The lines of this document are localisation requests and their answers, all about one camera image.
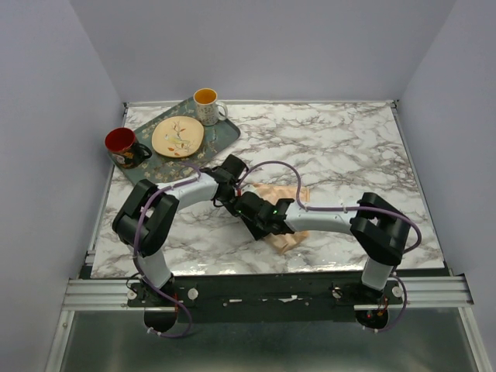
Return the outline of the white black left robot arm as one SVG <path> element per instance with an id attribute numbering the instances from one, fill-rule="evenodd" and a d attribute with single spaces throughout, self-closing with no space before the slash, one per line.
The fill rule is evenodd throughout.
<path id="1" fill-rule="evenodd" d="M 241 175 L 248 166 L 229 155 L 221 165 L 203 167 L 180 181 L 154 184 L 143 179 L 133 188 L 112 223 L 113 231 L 133 253 L 133 262 L 147 284 L 146 298 L 156 306 L 172 295 L 173 274 L 161 252 L 174 217 L 180 210 L 211 201 L 238 217 L 235 210 Z"/>

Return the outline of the peach cloth napkin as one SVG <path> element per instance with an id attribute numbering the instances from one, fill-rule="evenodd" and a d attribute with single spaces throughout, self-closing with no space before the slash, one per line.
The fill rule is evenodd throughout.
<path id="1" fill-rule="evenodd" d="M 280 198 L 296 197 L 295 186 L 275 186 L 269 184 L 252 184 L 254 191 L 264 200 L 275 205 Z M 268 243 L 279 254 L 285 254 L 289 250 L 293 250 L 309 237 L 308 231 L 295 232 L 293 234 L 274 235 L 269 234 L 263 240 Z"/>

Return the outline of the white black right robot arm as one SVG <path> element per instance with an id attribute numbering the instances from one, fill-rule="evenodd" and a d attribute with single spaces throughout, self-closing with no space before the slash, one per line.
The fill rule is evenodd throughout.
<path id="1" fill-rule="evenodd" d="M 353 236 L 367 254 L 358 298 L 372 304 L 384 295 L 388 278 L 401 263 L 410 220 L 383 198 L 370 192 L 358 205 L 334 211 L 327 207 L 301 206 L 293 198 L 282 198 L 273 205 L 253 191 L 233 199 L 233 214 L 243 220 L 256 240 L 272 235 L 323 231 Z"/>

